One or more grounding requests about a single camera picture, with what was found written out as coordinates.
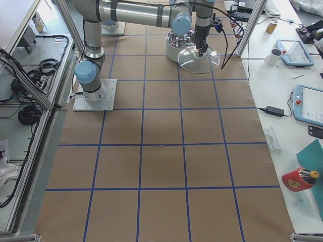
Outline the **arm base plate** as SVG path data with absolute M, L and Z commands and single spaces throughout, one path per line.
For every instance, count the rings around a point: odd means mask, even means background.
M 102 35 L 124 35 L 125 26 L 125 22 L 106 21 L 102 23 L 101 33 Z
M 74 111 L 113 111 L 117 79 L 101 79 L 101 87 L 93 93 L 84 92 L 79 84 L 73 105 Z

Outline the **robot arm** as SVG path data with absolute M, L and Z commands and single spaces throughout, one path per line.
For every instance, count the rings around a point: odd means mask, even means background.
M 171 1 L 168 5 L 133 1 L 73 1 L 83 17 L 84 59 L 76 65 L 75 76 L 88 104 L 108 100 L 107 82 L 99 75 L 105 60 L 101 29 L 105 22 L 132 23 L 168 28 L 178 39 L 193 36 L 192 44 L 182 48 L 167 45 L 167 55 L 191 73 L 204 74 L 218 67 L 220 58 L 206 42 L 215 26 L 214 1 Z

